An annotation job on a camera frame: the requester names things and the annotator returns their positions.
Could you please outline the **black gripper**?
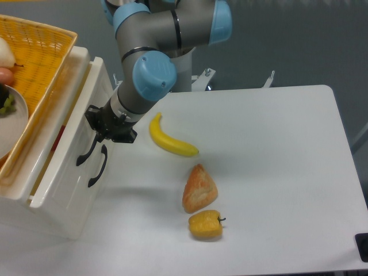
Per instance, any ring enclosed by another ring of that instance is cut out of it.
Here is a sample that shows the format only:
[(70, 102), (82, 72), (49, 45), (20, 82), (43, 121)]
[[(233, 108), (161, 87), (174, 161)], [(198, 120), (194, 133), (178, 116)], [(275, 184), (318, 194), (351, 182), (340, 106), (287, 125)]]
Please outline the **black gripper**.
[(98, 108), (90, 105), (85, 111), (85, 117), (92, 130), (96, 132), (88, 154), (92, 154), (97, 142), (111, 140), (114, 143), (133, 143), (137, 132), (133, 130), (134, 122), (127, 121), (127, 115), (115, 115), (110, 103)]

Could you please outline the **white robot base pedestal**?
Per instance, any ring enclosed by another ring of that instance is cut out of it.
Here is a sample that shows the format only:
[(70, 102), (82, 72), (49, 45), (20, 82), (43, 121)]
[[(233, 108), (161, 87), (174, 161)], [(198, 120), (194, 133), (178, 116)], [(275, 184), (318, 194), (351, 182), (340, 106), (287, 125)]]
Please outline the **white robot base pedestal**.
[(211, 91), (210, 85), (216, 71), (212, 68), (206, 68), (199, 75), (193, 75), (193, 53), (196, 47), (185, 51), (175, 51), (171, 57), (171, 62), (177, 69), (177, 81), (172, 87), (172, 93), (190, 92), (190, 91)]

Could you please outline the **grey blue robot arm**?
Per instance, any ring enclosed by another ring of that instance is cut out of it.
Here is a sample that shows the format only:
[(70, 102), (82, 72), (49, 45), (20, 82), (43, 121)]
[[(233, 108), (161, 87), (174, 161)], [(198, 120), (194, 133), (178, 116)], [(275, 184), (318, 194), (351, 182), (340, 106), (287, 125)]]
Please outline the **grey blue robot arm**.
[(132, 143), (134, 125), (167, 95), (178, 78), (174, 52), (230, 38), (232, 14), (226, 1), (102, 1), (112, 24), (124, 80), (102, 107), (85, 116), (93, 143)]

